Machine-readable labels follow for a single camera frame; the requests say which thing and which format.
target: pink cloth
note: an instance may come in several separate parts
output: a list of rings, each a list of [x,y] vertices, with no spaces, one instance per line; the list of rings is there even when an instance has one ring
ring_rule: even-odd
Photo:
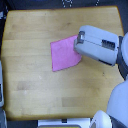
[[[51,43],[53,71],[75,66],[81,60],[81,55],[73,50],[74,40],[76,38],[77,36],[72,36]]]

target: wood grain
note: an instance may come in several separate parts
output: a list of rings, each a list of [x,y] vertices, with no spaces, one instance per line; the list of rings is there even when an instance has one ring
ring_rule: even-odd
[[[50,42],[92,25],[123,35],[116,7],[10,11],[2,43],[5,111],[11,120],[93,117],[123,81],[117,66],[87,57],[52,72]]]

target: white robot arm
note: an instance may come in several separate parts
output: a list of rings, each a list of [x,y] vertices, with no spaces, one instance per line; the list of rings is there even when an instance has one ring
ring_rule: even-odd
[[[124,37],[92,27],[82,26],[74,50],[102,63],[118,64],[125,82],[117,85],[110,96],[107,112],[98,111],[90,128],[127,128],[128,127],[128,33]]]

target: wooden table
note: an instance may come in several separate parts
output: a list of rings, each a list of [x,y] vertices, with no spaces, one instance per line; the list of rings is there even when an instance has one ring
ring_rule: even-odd
[[[123,35],[116,7],[10,11],[2,43],[5,111],[11,120],[93,117],[123,81],[117,66],[83,57],[52,72],[50,42],[92,25]]]

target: pink towel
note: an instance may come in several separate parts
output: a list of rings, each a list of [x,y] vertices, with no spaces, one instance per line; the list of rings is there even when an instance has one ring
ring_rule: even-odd
[[[51,43],[53,71],[75,66],[81,60],[81,55],[73,50],[74,40],[76,38],[77,36],[72,36]]]

